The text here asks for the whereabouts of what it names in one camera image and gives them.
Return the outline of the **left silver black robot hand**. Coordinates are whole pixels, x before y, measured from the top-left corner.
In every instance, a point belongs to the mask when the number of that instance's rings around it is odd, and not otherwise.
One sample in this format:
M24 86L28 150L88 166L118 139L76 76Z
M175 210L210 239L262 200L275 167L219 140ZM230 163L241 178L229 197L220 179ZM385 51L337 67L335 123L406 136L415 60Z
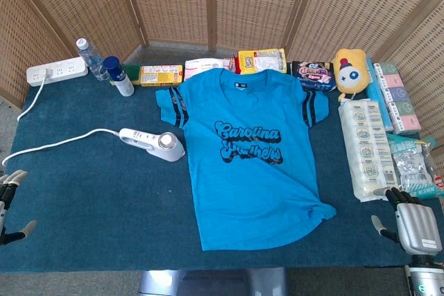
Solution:
M22 230L9 234L5 227L7 213L16 190L27 175L27 171L17 170L10 175L5 174L0 177L0 245L7 245L28 238L37 226L37 221L32 220Z

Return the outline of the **green yellow sponge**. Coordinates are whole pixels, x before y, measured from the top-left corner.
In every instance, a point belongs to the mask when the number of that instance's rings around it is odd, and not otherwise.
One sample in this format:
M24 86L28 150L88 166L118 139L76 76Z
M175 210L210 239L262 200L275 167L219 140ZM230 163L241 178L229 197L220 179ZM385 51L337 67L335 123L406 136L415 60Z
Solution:
M117 67L108 69L110 81L112 84L116 82L121 84L125 80L129 80L133 85L140 85L141 67L134 64L119 64Z

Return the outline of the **white power strip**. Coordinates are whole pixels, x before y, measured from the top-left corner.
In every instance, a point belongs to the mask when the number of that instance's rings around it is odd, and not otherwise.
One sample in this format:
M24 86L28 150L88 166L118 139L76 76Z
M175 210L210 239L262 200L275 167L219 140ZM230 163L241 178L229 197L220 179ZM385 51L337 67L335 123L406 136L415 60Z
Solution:
M86 76L88 67L81 57L29 67L26 70L26 81L31 87L37 87L64 80Z

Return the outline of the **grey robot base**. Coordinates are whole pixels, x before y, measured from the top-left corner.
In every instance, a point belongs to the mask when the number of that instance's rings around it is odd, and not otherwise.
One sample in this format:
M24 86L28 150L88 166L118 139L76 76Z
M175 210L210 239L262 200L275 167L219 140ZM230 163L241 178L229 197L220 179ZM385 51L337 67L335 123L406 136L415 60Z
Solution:
M284 268L147 270L138 296L289 296Z

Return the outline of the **dark teal tablecloth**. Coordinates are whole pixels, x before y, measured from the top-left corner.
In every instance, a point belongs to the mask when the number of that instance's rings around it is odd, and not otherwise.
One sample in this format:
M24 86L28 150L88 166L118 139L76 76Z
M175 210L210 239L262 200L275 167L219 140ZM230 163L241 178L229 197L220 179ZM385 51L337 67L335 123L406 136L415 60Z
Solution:
M26 239L0 247L0 272L399 266L401 247L380 236L370 217L396 226L391 205L354 197L338 115L309 137L318 191L337 214L306 237L268 250L204 251L186 158L169 163L123 143L115 132L182 131L160 119L155 89L123 97L88 75L28 90L6 172L28 172L6 218L8 232L37 221Z

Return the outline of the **dark sanitary pad package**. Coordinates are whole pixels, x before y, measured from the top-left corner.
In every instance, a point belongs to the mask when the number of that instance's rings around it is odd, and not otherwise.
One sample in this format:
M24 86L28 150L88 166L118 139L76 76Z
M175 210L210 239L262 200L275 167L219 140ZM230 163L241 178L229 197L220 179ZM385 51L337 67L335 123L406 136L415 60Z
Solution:
M293 61L291 75L300 81L304 89L330 92L336 88L331 62Z

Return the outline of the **blue printed t-shirt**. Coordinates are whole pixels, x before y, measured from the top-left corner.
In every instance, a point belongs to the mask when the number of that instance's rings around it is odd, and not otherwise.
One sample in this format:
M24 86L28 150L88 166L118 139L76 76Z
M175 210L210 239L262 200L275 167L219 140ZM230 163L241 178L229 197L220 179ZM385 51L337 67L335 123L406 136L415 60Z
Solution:
M329 114L323 93L276 70L211 69L155 97L184 132L203 250L287 245L336 215L319 198L309 139Z

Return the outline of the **clear plastic water bottle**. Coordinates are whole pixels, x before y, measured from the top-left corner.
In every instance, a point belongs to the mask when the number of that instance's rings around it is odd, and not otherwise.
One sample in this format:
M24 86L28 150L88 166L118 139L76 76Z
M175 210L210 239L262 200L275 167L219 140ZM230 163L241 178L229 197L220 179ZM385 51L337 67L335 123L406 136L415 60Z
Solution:
M103 65L103 57L96 49L93 42L81 37L76 40L79 56L84 60L89 70L97 80L103 81L110 78L107 69Z

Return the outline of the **white handheld steam iron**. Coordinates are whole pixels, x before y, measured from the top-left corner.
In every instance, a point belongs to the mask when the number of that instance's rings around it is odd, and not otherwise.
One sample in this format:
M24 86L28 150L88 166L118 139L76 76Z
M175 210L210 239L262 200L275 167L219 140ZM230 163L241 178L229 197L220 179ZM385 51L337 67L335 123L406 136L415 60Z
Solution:
M130 146L141 148L148 154L168 162L176 162L185 156L182 143L171 132L152 134L123 128L119 131L119 138Z

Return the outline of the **yellow rectangular box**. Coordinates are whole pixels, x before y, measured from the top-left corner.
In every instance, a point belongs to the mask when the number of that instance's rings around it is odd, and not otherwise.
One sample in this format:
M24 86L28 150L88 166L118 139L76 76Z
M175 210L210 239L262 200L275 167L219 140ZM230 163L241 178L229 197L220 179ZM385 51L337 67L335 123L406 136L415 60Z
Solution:
M183 81L182 65L146 65L140 69L142 87L179 85Z

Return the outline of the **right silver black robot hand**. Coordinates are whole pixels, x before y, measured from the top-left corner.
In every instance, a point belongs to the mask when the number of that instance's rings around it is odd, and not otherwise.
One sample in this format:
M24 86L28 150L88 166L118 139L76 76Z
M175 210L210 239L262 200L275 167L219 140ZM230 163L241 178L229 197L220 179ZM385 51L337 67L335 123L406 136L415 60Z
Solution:
M431 207L395 187L376 189L373 193L385 196L390 202L397 224L397 230L394 232L383 226L378 216L371 216L379 235L399 243L411 256L436 256L443 250L438 224Z

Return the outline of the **light blue long package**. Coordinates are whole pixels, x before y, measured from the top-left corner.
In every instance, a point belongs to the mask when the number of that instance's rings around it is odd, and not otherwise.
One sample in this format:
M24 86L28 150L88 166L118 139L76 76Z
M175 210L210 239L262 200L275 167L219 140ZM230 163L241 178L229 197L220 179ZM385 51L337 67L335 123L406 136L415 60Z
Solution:
M371 57L369 56L369 54L366 55L366 66L367 66L367 70L368 70L369 77L370 77L370 82L366 88L367 97L371 101L378 102L379 110L380 110L381 117L382 117L382 122L384 124L384 128L387 132L392 132L393 125L391 122L391 118L390 118L389 112L386 108L384 97L383 97L381 88L379 86L377 75L376 75L376 72L375 72L375 69L374 69L374 66L373 66L373 63L372 63L372 60L371 60Z

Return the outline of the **pastel tissue multipack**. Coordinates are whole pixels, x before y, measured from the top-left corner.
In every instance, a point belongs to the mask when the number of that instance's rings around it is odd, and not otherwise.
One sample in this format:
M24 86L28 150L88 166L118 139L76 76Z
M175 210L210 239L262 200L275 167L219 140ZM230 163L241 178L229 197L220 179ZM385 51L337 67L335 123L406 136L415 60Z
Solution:
M394 63L374 63L379 87L391 118L393 134L415 134L421 130L418 117L400 72Z

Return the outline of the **yellow clear snack package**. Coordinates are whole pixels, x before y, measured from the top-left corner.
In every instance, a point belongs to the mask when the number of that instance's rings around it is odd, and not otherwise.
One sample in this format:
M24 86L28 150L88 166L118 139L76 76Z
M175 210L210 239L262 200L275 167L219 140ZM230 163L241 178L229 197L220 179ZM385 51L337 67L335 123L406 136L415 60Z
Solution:
M266 69L287 72L287 60L284 49L262 49L238 52L240 74L252 74Z

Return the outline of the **teal bag silver sachets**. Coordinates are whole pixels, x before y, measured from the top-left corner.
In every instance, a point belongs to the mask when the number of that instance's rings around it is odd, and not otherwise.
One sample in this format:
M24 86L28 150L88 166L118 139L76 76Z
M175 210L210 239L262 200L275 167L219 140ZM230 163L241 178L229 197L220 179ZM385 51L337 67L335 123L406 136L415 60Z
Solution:
M420 199L434 197L432 177L427 170L424 140L387 134L399 189Z

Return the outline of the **yellow plush toy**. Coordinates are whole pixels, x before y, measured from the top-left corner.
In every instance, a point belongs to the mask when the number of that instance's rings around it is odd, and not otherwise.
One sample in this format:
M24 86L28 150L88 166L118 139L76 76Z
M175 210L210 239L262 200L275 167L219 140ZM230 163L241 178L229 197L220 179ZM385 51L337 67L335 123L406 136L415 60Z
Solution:
M332 61L336 87L341 92L338 101L347 95L354 96L367 88L370 75L366 53L361 49L340 49Z

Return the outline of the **long white cotton pack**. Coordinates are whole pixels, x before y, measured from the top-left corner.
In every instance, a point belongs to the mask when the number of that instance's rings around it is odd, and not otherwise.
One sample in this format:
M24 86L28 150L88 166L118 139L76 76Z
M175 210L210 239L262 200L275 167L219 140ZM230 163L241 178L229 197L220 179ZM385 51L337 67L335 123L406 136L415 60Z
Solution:
M339 117L355 197L385 200L384 191L399 185L378 102L345 99Z

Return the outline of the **clear bottle red label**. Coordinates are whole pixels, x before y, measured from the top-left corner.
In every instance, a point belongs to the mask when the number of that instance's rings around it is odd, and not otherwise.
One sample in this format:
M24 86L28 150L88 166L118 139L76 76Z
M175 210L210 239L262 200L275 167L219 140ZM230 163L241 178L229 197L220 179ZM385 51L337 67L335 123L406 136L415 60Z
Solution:
M444 144L438 145L433 137L426 137L426 164L434 185L434 197L444 198Z

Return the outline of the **pink white soft package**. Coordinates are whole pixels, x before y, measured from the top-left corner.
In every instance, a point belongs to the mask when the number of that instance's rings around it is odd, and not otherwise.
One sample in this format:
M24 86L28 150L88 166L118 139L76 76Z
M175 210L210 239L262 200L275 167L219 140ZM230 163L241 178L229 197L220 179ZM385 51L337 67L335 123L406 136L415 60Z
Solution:
M184 81L192 76L195 76L210 69L227 69L229 71L235 70L234 58L199 58L194 60L187 60L185 62Z

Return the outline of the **white bottle blue cap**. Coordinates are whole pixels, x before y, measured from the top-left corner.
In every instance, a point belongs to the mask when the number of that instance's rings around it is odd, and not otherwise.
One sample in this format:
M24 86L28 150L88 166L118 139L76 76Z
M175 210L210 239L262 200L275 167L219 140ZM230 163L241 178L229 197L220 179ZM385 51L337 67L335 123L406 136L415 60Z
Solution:
M116 56L108 56L103 61L103 66L107 70L110 79L119 90L119 93L124 97L129 97L134 94L134 87L129 77L126 75L123 67Z

